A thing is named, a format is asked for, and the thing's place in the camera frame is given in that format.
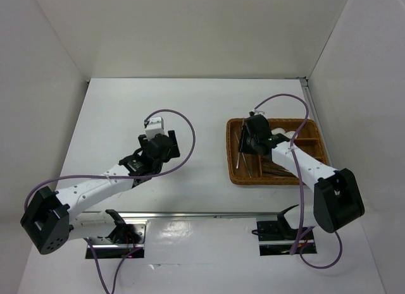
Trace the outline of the white spoon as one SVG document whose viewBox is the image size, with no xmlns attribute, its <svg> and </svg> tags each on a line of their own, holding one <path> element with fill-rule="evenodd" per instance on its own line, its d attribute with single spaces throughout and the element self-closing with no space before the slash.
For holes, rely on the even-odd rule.
<svg viewBox="0 0 405 294">
<path fill-rule="evenodd" d="M 272 135 L 285 135 L 286 131 L 283 128 L 274 128 L 271 130 Z"/>
<path fill-rule="evenodd" d="M 290 140 L 298 137 L 298 134 L 295 131 L 285 132 L 284 135 Z"/>
</svg>

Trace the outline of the long silver chopstick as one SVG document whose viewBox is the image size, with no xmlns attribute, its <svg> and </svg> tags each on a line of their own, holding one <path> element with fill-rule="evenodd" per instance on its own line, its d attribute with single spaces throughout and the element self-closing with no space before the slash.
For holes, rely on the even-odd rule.
<svg viewBox="0 0 405 294">
<path fill-rule="evenodd" d="M 246 167 L 246 171 L 247 171 L 248 176 L 249 176 L 250 178 L 252 178 L 251 171 L 250 171 L 250 169 L 249 169 L 249 166 L 247 165 L 247 159 L 246 159 L 246 157 L 245 157 L 245 154 L 242 153 L 242 152 L 239 152 L 238 155 L 237 155 L 236 169 L 239 169 L 239 166 L 240 166 L 240 159 L 242 159 L 243 162 L 244 162 L 244 165 L 245 165 L 245 167 Z"/>
</svg>

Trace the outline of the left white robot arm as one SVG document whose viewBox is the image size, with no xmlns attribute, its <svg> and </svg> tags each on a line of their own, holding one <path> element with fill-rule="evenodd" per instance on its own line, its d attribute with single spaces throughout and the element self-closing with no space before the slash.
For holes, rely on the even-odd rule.
<svg viewBox="0 0 405 294">
<path fill-rule="evenodd" d="M 140 148 L 103 175 L 72 187 L 35 192 L 20 221 L 40 254 L 55 252 L 68 240 L 105 238 L 111 243 L 139 242 L 135 228 L 116 210 L 89 212 L 89 208 L 129 191 L 160 174 L 170 159 L 180 157 L 175 131 L 153 138 L 139 136 Z"/>
</svg>

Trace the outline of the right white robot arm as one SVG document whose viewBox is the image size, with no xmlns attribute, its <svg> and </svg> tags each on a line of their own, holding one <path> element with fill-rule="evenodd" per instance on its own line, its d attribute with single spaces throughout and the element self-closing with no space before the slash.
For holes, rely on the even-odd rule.
<svg viewBox="0 0 405 294">
<path fill-rule="evenodd" d="M 269 121 L 251 114 L 242 127 L 240 151 L 269 159 L 286 169 L 313 193 L 313 203 L 297 212 L 288 209 L 276 223 L 282 238 L 291 238 L 299 228 L 319 226 L 333 233 L 365 214 L 356 177 L 347 168 L 338 170 L 300 149 L 281 133 L 271 132 Z"/>
</svg>

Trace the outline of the black knife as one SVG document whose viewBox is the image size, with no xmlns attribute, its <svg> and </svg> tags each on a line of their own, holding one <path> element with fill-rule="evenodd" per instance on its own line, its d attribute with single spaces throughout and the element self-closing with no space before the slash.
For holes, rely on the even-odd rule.
<svg viewBox="0 0 405 294">
<path fill-rule="evenodd" d="M 279 176 L 291 176 L 292 174 L 290 172 L 284 171 L 284 170 L 277 170 L 277 169 L 265 169 L 262 170 L 263 174 L 268 174 L 268 175 L 279 175 Z"/>
</svg>

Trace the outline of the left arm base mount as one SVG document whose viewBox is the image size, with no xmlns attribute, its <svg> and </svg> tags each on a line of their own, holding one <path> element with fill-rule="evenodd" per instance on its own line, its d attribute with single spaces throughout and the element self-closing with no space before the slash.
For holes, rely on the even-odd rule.
<svg viewBox="0 0 405 294">
<path fill-rule="evenodd" d="M 89 240 L 98 259 L 143 259 L 145 254 L 146 220 L 123 217 L 112 209 L 105 210 L 112 224 L 104 224 L 106 235 L 100 231 Z"/>
</svg>

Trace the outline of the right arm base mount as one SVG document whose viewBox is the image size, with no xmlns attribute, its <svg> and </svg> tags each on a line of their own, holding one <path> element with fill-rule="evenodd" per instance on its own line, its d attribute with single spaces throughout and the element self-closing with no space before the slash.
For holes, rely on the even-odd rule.
<svg viewBox="0 0 405 294">
<path fill-rule="evenodd" d="M 285 215 L 295 209 L 293 205 L 276 215 L 276 218 L 256 222 L 251 233 L 258 238 L 260 256 L 289 255 L 297 236 L 297 229 L 291 228 Z"/>
</svg>

